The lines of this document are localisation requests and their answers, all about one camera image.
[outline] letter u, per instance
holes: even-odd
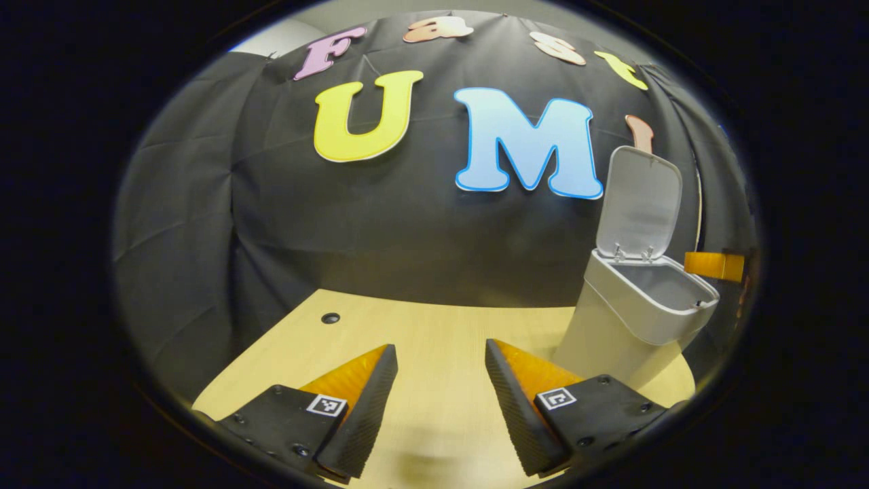
[[[380,123],[365,134],[350,134],[347,121],[353,95],[362,84],[351,82],[324,90],[315,98],[320,105],[314,124],[314,147],[329,161],[339,163],[370,159],[389,151],[401,141],[410,121],[410,94],[422,72],[409,70],[388,73],[375,80],[383,87]]]

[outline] wooden table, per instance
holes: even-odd
[[[325,325],[328,312],[340,321]],[[218,375],[193,409],[223,419],[270,385],[299,387],[391,343],[398,376],[365,472],[349,485],[531,486],[541,479],[524,474],[510,443],[486,373],[485,341],[497,338],[550,358],[573,313],[573,307],[430,305],[319,290]],[[694,383],[685,359],[679,356],[639,391],[666,407],[689,398]]]

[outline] trash can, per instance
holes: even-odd
[[[556,364],[583,378],[606,373],[637,389],[706,325],[719,293],[664,256],[681,196],[675,165],[628,146],[613,151],[597,248]]]

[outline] trash can lid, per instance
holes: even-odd
[[[655,259],[664,254],[676,227],[682,176],[661,157],[620,146],[609,160],[597,247],[606,257]]]

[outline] light blue letter m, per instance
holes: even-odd
[[[588,121],[592,112],[583,104],[553,98],[537,125],[531,125],[510,96],[492,88],[457,90],[454,98],[468,107],[468,167],[455,175],[466,191],[502,191],[510,176],[498,165],[500,144],[526,190],[537,188],[547,162],[555,154],[555,173],[549,188],[573,198],[596,199],[603,185],[594,176]]]

